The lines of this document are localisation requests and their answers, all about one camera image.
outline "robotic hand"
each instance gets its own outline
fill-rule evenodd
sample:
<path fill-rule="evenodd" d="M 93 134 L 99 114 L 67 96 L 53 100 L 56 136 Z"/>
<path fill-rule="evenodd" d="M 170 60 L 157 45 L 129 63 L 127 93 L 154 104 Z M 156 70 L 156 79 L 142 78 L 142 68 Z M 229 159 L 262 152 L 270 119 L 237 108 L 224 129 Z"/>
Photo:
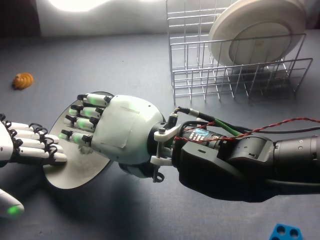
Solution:
<path fill-rule="evenodd" d="M 220 121 L 191 108 L 178 107 L 166 122 L 159 110 L 140 98 L 124 95 L 79 95 L 65 124 L 88 132 L 62 130 L 60 138 L 118 162 L 139 178 L 162 182 L 161 166 L 173 166 L 179 181 L 211 198 L 262 202 L 276 195 L 320 193 L 320 139 L 318 136 L 273 142 L 261 135 L 318 130 L 263 131 L 294 118 L 249 129 Z M 201 119 L 176 125 L 178 113 Z M 207 129 L 223 128 L 233 137 Z"/>
<path fill-rule="evenodd" d="M 31 165 L 61 165 L 67 161 L 59 138 L 47 134 L 37 123 L 30 125 L 5 121 L 0 114 L 0 167 L 8 163 Z M 0 189 L 0 218 L 15 219 L 24 212 L 24 206 Z"/>

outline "metal wire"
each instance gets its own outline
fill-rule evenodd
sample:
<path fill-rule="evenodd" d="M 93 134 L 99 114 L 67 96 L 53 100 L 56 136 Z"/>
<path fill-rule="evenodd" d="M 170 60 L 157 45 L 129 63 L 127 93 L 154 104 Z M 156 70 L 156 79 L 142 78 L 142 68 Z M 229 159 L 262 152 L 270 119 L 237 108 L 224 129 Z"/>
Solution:
<path fill-rule="evenodd" d="M 256 96 L 267 97 L 272 89 L 290 89 L 295 95 L 313 61 L 312 58 L 299 59 L 299 53 L 306 34 L 290 34 L 264 36 L 242 39 L 209 40 L 208 32 L 235 0 L 215 0 L 208 6 L 202 0 L 183 0 L 178 9 L 173 0 L 166 0 L 167 32 L 169 44 L 169 65 L 174 104 L 176 97 L 203 95 L 207 100 L 209 94 L 216 94 L 221 100 L 222 94 L 229 93 L 233 99 L 245 92 L 248 99 Z M 299 38 L 300 42 L 290 54 L 282 56 L 278 61 L 266 62 L 269 58 L 271 42 L 281 38 Z M 264 62 L 238 65 L 240 44 L 251 44 L 248 62 L 257 55 L 257 44 L 267 41 Z M 221 52 L 225 44 L 235 47 L 233 65 L 223 66 L 220 62 Z M 219 46 L 217 58 L 209 51 L 209 46 Z"/>

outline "white robotic hand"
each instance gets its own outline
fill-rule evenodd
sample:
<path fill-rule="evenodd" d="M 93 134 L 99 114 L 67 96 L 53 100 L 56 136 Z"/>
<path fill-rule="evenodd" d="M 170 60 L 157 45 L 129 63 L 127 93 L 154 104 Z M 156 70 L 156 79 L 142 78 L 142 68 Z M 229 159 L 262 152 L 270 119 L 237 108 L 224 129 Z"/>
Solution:
<path fill-rule="evenodd" d="M 31 165 L 61 165 L 67 161 L 59 138 L 49 135 L 39 124 L 30 125 L 4 121 L 0 114 L 0 167 L 7 163 Z M 0 218 L 16 219 L 24 206 L 13 196 L 0 189 Z"/>
<path fill-rule="evenodd" d="M 152 177 L 154 166 L 150 159 L 157 151 L 152 129 L 158 130 L 165 124 L 160 111 L 150 102 L 133 96 L 88 93 L 78 95 L 77 99 L 82 105 L 72 105 L 64 119 L 74 131 L 62 130 L 59 138 L 91 147 L 118 162 L 129 174 Z"/>

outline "red wire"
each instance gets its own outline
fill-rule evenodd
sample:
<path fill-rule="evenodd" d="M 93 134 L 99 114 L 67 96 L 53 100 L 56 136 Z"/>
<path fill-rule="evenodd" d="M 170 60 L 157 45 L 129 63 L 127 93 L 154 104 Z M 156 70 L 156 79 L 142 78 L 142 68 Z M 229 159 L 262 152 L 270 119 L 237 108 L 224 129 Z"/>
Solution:
<path fill-rule="evenodd" d="M 273 128 L 273 127 L 276 127 L 276 126 L 280 126 L 281 124 L 286 124 L 286 123 L 297 121 L 297 120 L 311 121 L 311 122 L 320 124 L 319 120 L 315 120 L 315 119 L 311 119 L 311 118 L 307 118 L 307 117 L 296 117 L 296 118 L 291 118 L 291 119 L 284 120 L 284 121 L 281 121 L 281 122 L 278 122 L 278 123 L 270 124 L 268 126 L 263 126 L 263 127 L 260 127 L 260 128 L 256 128 L 256 129 L 254 129 L 252 131 L 249 131 L 247 133 L 240 134 L 238 136 L 233 136 L 233 137 L 222 137 L 222 138 L 215 138 L 215 139 L 210 139 L 210 140 L 199 140 L 199 141 L 197 141 L 197 140 L 187 139 L 185 137 L 176 136 L 174 138 L 174 140 L 182 139 L 182 140 L 185 140 L 185 141 L 191 141 L 191 142 L 196 142 L 196 143 L 213 142 L 213 141 L 218 141 L 218 140 L 232 141 L 232 140 L 235 140 L 235 139 L 238 139 L 238 138 L 242 138 L 242 137 L 251 135 L 252 133 L 258 133 L 259 131 L 262 131 L 262 130 L 267 129 L 267 128 Z M 193 128 L 185 128 L 183 131 L 199 129 L 199 128 L 205 128 L 206 126 L 212 126 L 212 125 L 214 125 L 214 122 L 209 122 L 206 125 L 201 125 L 201 126 L 197 126 L 197 127 L 193 127 Z"/>

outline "gray table surface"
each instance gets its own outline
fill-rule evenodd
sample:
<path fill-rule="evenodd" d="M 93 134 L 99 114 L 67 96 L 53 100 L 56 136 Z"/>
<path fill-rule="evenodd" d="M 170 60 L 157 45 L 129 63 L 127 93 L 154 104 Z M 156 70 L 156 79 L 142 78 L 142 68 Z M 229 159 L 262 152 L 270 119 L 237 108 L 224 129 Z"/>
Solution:
<path fill-rule="evenodd" d="M 320 119 L 319 39 L 320 31 L 307 33 L 300 56 L 314 62 L 296 100 L 246 104 L 230 95 L 219 102 L 213 95 L 206 103 L 202 97 L 192 104 L 178 98 L 177 105 L 252 128 L 293 117 Z M 175 106 L 167 44 L 166 35 L 1 39 L 0 112 L 14 122 L 51 128 L 78 94 L 106 91 L 150 101 L 168 116 Z M 11 81 L 20 72 L 32 73 L 35 82 L 14 91 Z M 179 122 L 187 119 L 181 115 Z M 281 129 L 308 126 L 293 122 Z M 51 187 L 39 167 L 7 165 L 0 169 L 0 186 L 23 203 L 25 213 L 16 221 L 0 220 L 0 239 L 266 240 L 276 223 L 299 227 L 307 240 L 320 239 L 320 195 L 222 201 L 181 185 L 173 167 L 160 171 L 165 180 L 156 184 L 114 163 L 89 184 L 63 191 Z"/>

